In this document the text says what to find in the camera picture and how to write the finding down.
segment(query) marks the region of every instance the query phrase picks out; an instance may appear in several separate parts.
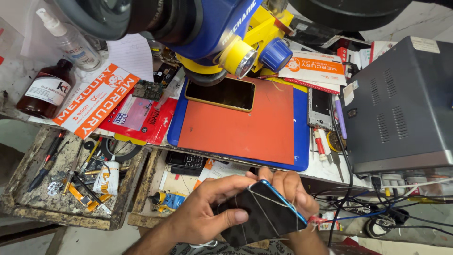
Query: lined paper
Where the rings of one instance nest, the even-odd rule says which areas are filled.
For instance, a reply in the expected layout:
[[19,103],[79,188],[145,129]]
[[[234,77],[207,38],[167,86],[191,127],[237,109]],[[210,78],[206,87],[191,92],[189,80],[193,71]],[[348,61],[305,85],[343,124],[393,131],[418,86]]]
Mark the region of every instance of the lined paper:
[[140,34],[128,34],[118,41],[107,41],[109,61],[142,80],[154,81],[153,55]]

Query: brown glass bottle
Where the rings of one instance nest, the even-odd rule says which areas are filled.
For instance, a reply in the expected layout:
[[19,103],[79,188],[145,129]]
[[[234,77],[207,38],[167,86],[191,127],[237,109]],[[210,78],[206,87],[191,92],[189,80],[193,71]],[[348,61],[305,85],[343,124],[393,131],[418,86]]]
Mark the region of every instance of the brown glass bottle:
[[41,69],[16,105],[19,111],[38,118],[56,117],[71,88],[72,63],[60,59],[55,66]]

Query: gray metal box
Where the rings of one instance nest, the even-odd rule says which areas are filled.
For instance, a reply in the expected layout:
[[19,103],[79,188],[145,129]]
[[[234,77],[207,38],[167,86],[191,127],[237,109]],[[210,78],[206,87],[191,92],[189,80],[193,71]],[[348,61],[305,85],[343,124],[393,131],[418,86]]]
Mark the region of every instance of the gray metal box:
[[416,50],[408,36],[351,79],[354,173],[453,166],[453,44],[437,44],[440,53]]

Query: orange heat mat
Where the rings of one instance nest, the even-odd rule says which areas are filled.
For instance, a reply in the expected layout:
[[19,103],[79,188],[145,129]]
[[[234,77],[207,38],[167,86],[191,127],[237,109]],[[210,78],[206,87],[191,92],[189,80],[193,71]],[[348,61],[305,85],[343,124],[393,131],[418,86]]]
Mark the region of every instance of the orange heat mat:
[[293,165],[293,86],[242,80],[255,84],[252,111],[189,100],[178,146]]

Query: purple pen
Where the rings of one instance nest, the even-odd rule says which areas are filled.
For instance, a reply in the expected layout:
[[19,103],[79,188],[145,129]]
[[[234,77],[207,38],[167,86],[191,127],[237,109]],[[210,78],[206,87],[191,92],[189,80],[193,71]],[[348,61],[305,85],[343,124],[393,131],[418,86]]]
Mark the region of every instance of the purple pen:
[[346,127],[344,125],[343,111],[341,110],[341,102],[338,96],[335,96],[335,106],[337,107],[338,122],[340,122],[341,135],[343,139],[347,139]]

